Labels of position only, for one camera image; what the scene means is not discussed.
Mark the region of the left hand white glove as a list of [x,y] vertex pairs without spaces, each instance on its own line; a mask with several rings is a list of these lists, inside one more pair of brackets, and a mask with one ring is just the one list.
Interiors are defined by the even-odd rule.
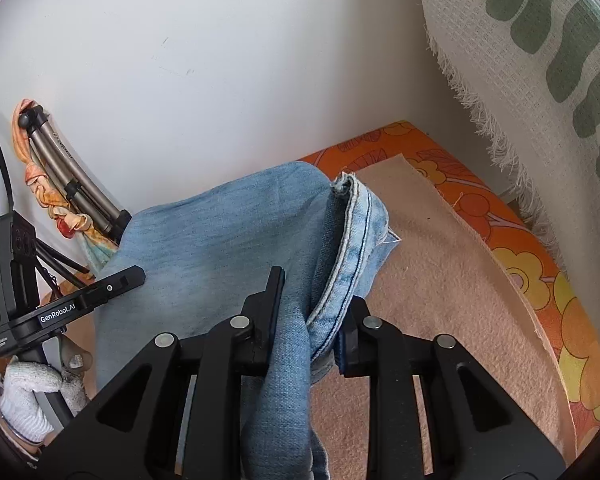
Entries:
[[88,402],[83,379],[93,364],[91,353],[66,336],[59,338],[59,350],[60,372],[15,356],[6,367],[0,396],[0,427],[6,436],[32,448],[39,448],[54,432],[36,400],[37,393],[59,393],[72,416],[79,414]]

